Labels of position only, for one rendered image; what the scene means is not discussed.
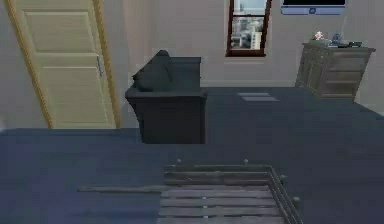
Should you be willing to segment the wall mounted television set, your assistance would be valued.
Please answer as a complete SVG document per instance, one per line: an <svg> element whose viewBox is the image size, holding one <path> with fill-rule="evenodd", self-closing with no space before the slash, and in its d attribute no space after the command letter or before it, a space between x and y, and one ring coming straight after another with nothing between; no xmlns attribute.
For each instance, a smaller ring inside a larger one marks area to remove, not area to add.
<svg viewBox="0 0 384 224"><path fill-rule="evenodd" d="M346 0L281 0L284 15L340 15Z"/></svg>

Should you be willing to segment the grey brown chest of drawers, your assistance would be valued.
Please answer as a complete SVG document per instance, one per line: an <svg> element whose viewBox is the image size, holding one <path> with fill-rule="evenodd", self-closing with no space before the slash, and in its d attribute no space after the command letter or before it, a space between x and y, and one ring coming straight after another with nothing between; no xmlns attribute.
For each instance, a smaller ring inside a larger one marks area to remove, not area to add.
<svg viewBox="0 0 384 224"><path fill-rule="evenodd" d="M318 98L354 100L374 52L369 47L304 43L295 86L309 90Z"/></svg>

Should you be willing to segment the black cushion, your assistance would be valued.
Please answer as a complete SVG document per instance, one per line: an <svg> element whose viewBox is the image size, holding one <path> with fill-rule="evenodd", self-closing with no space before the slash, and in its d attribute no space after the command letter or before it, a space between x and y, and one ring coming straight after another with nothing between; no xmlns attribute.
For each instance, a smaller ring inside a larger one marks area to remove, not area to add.
<svg viewBox="0 0 384 224"><path fill-rule="evenodd" d="M134 85L143 92L166 92L172 84L171 58L166 50L159 50L134 76Z"/></svg>

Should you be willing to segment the cream panelled room door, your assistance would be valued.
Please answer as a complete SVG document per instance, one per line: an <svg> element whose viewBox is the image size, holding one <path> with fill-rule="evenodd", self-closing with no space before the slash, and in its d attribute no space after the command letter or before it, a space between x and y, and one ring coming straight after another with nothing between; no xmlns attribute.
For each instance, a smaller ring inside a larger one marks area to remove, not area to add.
<svg viewBox="0 0 384 224"><path fill-rule="evenodd" d="M101 0L3 2L47 125L119 128Z"/></svg>

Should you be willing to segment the brown framed window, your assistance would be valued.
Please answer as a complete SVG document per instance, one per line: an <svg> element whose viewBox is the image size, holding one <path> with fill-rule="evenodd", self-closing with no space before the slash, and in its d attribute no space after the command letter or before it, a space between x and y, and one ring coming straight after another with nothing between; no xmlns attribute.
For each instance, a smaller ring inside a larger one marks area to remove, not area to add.
<svg viewBox="0 0 384 224"><path fill-rule="evenodd" d="M226 57L265 57L272 0L229 0Z"/></svg>

